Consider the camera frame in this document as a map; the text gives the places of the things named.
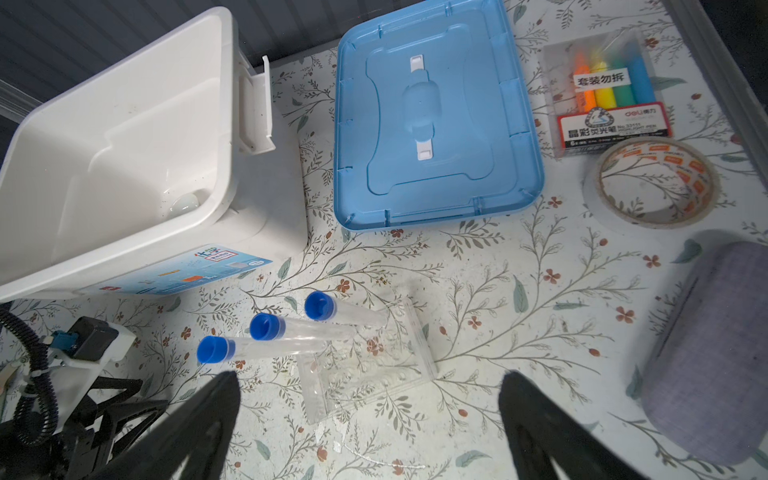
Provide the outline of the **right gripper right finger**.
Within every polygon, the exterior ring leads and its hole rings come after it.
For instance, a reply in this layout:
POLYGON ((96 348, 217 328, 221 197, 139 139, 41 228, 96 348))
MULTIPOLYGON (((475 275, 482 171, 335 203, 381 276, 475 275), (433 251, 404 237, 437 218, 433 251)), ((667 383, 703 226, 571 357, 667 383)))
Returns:
POLYGON ((498 397, 513 463, 520 479, 641 479, 518 371, 507 373, 498 397))

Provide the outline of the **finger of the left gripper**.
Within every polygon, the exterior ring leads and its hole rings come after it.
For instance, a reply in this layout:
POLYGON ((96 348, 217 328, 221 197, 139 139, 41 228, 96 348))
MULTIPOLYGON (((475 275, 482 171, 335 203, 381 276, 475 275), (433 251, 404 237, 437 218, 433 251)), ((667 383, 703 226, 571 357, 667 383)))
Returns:
POLYGON ((96 404, 90 398, 77 408, 77 420, 85 428, 85 439, 79 443, 77 466, 100 468, 131 447, 167 410, 169 402, 96 404))
POLYGON ((139 393, 143 383, 144 381, 141 379, 121 379, 98 376, 83 398, 83 419, 96 420, 99 416, 103 415, 109 407, 121 404, 139 393), (90 397, 90 392, 95 390, 116 391, 116 394, 101 402, 95 402, 90 397))

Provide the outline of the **white ceramic mortar bowl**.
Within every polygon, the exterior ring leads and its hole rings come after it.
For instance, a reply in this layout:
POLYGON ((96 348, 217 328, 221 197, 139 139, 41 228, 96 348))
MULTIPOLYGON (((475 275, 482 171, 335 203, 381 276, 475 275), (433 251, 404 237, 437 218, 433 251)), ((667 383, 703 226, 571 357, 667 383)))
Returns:
POLYGON ((185 193, 179 196, 170 206, 168 216, 176 218, 194 211, 199 206, 200 200, 194 192, 185 193))

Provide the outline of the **white plastic storage box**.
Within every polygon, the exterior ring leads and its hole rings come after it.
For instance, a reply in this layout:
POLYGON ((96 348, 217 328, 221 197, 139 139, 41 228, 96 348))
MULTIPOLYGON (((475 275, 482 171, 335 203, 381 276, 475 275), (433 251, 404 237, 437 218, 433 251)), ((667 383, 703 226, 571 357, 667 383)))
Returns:
POLYGON ((224 7, 33 110, 2 164, 6 302, 173 295, 307 241, 296 132, 224 7))

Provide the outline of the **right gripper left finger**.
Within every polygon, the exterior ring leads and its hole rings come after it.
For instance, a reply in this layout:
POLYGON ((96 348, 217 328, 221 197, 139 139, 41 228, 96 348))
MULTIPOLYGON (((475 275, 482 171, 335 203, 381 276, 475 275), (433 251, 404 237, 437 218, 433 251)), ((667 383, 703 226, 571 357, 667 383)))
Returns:
POLYGON ((91 474, 92 479, 218 479, 240 407, 235 372, 209 381, 161 425, 91 474))

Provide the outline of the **blue capped test tube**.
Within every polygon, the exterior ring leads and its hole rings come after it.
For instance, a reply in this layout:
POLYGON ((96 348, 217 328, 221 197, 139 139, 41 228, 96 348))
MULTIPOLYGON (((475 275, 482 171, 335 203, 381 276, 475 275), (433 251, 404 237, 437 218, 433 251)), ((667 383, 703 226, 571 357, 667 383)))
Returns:
POLYGON ((326 342, 322 340, 270 340, 258 341, 250 337, 206 336, 196 351, 201 364, 218 364, 230 361, 266 359, 322 352, 326 342))
POLYGON ((257 341, 333 341, 353 338, 356 329, 349 325, 285 319, 273 314, 258 313, 250 321, 249 334, 257 341))
POLYGON ((374 329, 383 328, 387 323, 387 314, 384 312, 342 302, 321 291, 315 291, 307 296, 304 311, 311 320, 317 322, 374 329))

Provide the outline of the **clear test tube rack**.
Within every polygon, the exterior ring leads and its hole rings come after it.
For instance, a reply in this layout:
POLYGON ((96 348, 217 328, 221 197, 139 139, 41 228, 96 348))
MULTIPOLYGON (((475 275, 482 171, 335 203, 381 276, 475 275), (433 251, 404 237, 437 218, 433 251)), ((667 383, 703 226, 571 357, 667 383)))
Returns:
POLYGON ((353 338, 296 357, 309 422, 349 417, 371 403, 390 418, 394 407, 411 414, 405 391, 438 377, 411 299, 398 296, 380 312, 387 316, 385 326, 359 326, 353 338))

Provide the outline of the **blue plastic box lid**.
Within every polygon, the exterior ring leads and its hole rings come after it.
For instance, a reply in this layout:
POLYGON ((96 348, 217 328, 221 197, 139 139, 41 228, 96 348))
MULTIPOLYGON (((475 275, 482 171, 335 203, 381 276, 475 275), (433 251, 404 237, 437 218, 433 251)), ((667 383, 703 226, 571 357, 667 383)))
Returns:
POLYGON ((523 210, 545 173, 500 1, 423 1, 337 50, 334 214, 351 231, 523 210))

